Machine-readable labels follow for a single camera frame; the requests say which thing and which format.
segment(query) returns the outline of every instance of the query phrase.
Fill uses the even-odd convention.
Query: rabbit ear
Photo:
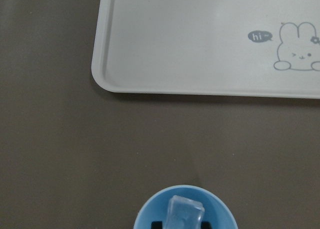
[[[280,28],[282,42],[292,42],[298,39],[298,27],[294,23],[286,23]]]
[[[316,37],[316,28],[309,22],[304,22],[299,25],[299,38],[310,41],[312,37]]]

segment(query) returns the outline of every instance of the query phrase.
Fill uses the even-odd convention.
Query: black object
[[[153,221],[151,222],[151,229],[162,229],[162,221]],[[210,222],[203,221],[201,222],[201,229],[212,229]]]

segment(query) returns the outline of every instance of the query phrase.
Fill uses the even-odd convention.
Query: clear plastic object
[[[200,229],[204,214],[201,202],[174,195],[169,201],[164,229]]]

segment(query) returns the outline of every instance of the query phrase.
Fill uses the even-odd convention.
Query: rabbit paw
[[[285,60],[279,60],[274,65],[274,68],[280,71],[288,70],[291,68],[291,63]]]
[[[316,71],[320,71],[320,61],[315,61],[311,64],[311,68]]]

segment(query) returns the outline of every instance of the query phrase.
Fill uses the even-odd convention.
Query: flower on rabbit ear
[[[319,39],[319,37],[316,37],[316,36],[313,36],[312,38],[311,38],[311,42],[313,42],[314,44],[320,44],[320,39]]]

